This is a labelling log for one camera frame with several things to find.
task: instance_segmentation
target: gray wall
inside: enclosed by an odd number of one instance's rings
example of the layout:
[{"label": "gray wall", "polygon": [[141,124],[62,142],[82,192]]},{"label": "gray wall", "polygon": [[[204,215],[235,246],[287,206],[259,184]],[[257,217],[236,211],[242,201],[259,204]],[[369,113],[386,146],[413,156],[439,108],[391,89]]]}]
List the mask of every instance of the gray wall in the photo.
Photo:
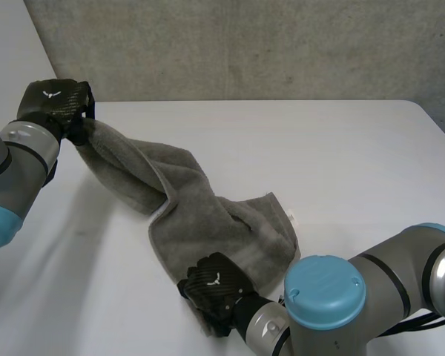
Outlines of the gray wall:
[{"label": "gray wall", "polygon": [[445,0],[25,0],[100,101],[408,99],[445,131]]}]

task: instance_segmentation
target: table surface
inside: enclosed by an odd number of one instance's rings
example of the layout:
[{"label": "table surface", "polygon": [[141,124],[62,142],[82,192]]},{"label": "table surface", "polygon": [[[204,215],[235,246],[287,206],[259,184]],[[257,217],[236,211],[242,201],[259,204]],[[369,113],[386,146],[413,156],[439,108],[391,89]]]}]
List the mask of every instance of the table surface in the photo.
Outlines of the table surface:
[{"label": "table surface", "polygon": [[[188,149],[217,195],[273,191],[294,212],[303,256],[350,258],[410,225],[445,225],[445,135],[411,102],[99,103],[96,115]],[[0,249],[0,355],[252,355],[236,332],[202,333],[152,251],[150,221],[64,142],[56,178]],[[445,326],[369,351],[445,356]]]}]

